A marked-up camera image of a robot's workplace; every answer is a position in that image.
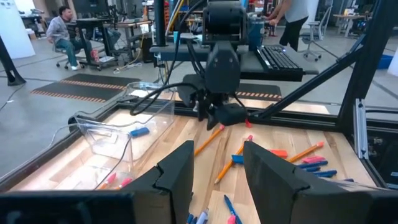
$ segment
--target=man's hand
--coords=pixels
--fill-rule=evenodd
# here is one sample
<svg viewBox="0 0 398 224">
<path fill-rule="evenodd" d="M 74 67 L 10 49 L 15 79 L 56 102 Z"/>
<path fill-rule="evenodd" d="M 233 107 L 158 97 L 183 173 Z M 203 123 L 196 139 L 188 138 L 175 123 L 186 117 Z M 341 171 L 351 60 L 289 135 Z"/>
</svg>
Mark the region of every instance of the man's hand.
<svg viewBox="0 0 398 224">
<path fill-rule="evenodd" d="M 279 20 L 278 20 L 278 19 L 273 19 L 273 20 L 269 21 L 269 24 L 270 24 L 271 26 L 276 26 L 278 23 L 279 23 Z"/>
</svg>

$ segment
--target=gray floor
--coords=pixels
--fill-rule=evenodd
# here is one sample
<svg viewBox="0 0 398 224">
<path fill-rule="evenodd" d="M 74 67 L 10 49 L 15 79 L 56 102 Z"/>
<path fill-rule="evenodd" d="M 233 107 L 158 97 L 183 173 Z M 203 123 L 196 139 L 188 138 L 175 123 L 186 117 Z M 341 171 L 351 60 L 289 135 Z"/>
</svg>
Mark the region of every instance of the gray floor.
<svg viewBox="0 0 398 224">
<path fill-rule="evenodd" d="M 279 37 L 269 37 L 264 40 L 265 44 L 276 44 Z M 335 31 L 330 30 L 323 42 L 319 44 L 330 51 L 333 55 L 343 55 L 355 42 L 354 39 L 345 39 L 336 36 Z M 145 82 L 154 82 L 158 79 L 158 70 L 153 68 L 153 64 L 143 64 L 141 67 L 134 67 L 130 70 L 113 74 L 113 68 L 107 68 L 101 72 L 89 68 L 72 72 L 57 68 L 56 61 L 61 59 L 59 54 L 52 51 L 52 46 L 46 40 L 35 40 L 32 42 L 36 56 L 15 60 L 14 63 L 19 73 L 27 80 L 23 86 L 9 101 L 0 112 L 0 177 L 7 174 L 17 166 L 28 161 L 44 150 L 54 134 L 61 126 L 66 125 L 67 119 L 76 111 L 93 111 L 100 107 L 100 103 L 90 103 L 87 101 L 70 100 L 64 98 L 52 98 L 49 96 L 32 95 L 30 92 L 40 86 L 48 85 L 70 77 L 76 73 L 89 73 L 95 75 L 140 78 Z M 398 46 L 398 39 L 391 39 L 387 44 L 386 54 L 393 54 Z M 300 42 L 300 49 L 306 45 Z M 323 49 L 312 46 L 312 49 L 322 52 L 323 58 L 319 62 L 312 62 L 320 71 L 323 71 L 335 62 L 332 54 Z M 187 73 L 192 73 L 193 69 L 187 62 L 181 64 L 171 77 L 171 82 L 179 82 Z M 352 69 L 347 68 L 341 73 L 328 80 L 318 88 L 300 99 L 302 102 L 312 102 L 325 105 L 330 113 L 337 114 L 340 103 L 344 97 Z M 0 102 L 5 103 L 10 94 L 19 86 L 8 87 L 5 73 L 0 65 Z M 271 85 L 278 85 L 282 95 L 286 96 L 297 87 L 307 82 L 314 76 L 305 76 L 302 82 L 258 82 Z M 398 77 L 386 73 L 385 70 L 376 72 L 366 104 L 372 108 L 395 109 L 398 108 Z M 374 118 L 398 120 L 397 116 L 372 114 Z M 57 134 L 56 139 L 60 139 L 67 133 L 63 130 Z"/>
</svg>

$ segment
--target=sneaker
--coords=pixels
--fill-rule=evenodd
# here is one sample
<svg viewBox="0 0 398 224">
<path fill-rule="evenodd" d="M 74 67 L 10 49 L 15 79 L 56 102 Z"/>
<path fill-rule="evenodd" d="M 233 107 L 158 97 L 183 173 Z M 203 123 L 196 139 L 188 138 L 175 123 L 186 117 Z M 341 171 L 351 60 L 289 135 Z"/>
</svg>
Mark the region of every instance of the sneaker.
<svg viewBox="0 0 398 224">
<path fill-rule="evenodd" d="M 77 71 L 77 70 L 79 70 L 80 69 L 80 66 L 78 65 L 78 66 L 72 66 L 72 71 Z"/>
</svg>

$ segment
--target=dark pants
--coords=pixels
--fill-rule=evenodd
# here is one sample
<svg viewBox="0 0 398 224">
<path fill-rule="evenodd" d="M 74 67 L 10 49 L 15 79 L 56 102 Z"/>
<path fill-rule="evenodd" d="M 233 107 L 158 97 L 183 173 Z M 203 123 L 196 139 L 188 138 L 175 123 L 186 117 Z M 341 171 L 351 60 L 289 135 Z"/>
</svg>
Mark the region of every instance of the dark pants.
<svg viewBox="0 0 398 224">
<path fill-rule="evenodd" d="M 299 21 L 286 23 L 285 32 L 280 38 L 279 44 L 283 46 L 287 46 L 287 44 L 290 44 L 290 46 L 295 51 L 297 51 L 297 49 L 299 48 L 300 30 L 304 22 L 307 21 L 307 19 L 308 17 Z"/>
<path fill-rule="evenodd" d="M 86 45 L 87 49 L 89 52 L 93 50 L 91 43 L 89 40 L 86 40 Z M 60 39 L 58 42 L 55 44 L 56 48 L 60 49 L 65 49 L 68 55 L 68 61 L 71 66 L 77 66 L 77 59 L 76 59 L 76 51 L 80 51 L 83 48 L 83 43 L 81 42 L 81 39 L 70 39 L 70 40 L 65 40 L 65 39 Z"/>
</svg>

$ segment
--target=black floor mat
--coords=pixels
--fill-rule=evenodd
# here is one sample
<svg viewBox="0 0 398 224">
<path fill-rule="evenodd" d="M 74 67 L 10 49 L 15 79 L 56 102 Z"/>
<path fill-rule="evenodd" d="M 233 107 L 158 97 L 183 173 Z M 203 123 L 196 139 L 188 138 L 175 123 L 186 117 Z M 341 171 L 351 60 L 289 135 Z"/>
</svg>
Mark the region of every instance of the black floor mat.
<svg viewBox="0 0 398 224">
<path fill-rule="evenodd" d="M 37 88 L 32 93 L 103 103 L 122 92 L 127 84 L 139 81 L 137 78 L 77 74 Z"/>
<path fill-rule="evenodd" d="M 241 83 L 236 94 L 238 98 L 252 100 L 279 101 L 282 99 L 280 88 L 275 85 Z"/>
</svg>

